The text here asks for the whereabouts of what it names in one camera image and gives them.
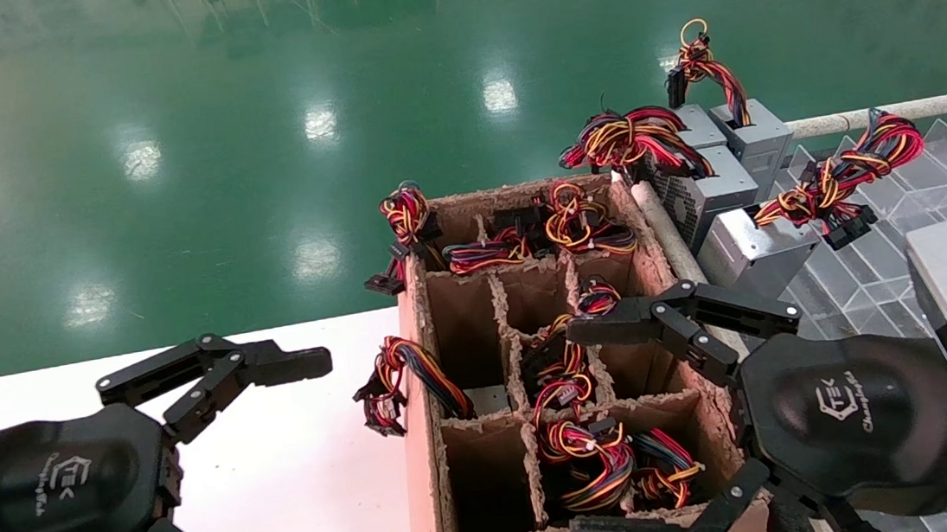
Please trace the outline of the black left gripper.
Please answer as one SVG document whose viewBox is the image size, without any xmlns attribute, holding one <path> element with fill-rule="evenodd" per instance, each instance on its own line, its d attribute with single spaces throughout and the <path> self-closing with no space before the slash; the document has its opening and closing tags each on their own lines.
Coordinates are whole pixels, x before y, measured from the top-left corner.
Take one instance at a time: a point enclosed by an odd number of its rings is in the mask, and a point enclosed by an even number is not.
<svg viewBox="0 0 947 532">
<path fill-rule="evenodd" d="M 170 518 L 182 499 L 174 445 L 191 443 L 248 387 L 332 369 L 324 347 L 287 352 L 270 338 L 206 334 L 99 378 L 110 407 L 0 430 L 0 532 L 184 532 Z M 184 385 L 163 426 L 133 409 Z"/>
</svg>

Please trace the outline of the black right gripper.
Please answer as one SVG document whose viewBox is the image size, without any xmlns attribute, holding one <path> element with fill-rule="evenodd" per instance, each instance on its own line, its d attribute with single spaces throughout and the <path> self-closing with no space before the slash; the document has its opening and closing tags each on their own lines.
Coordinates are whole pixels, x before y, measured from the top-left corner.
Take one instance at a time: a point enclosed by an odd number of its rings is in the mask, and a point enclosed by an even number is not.
<svg viewBox="0 0 947 532">
<path fill-rule="evenodd" d="M 878 532 L 853 507 L 895 516 L 944 509 L 941 348 L 926 338 L 867 334 L 806 340 L 789 335 L 800 317 L 792 304 L 682 280 L 571 320 L 572 343 L 656 343 L 713 385 L 738 384 L 745 441 L 758 458 L 746 460 L 693 525 L 585 516 L 570 532 L 729 532 L 766 486 L 819 508 L 834 532 Z M 742 362 L 711 327 L 773 339 Z"/>
</svg>

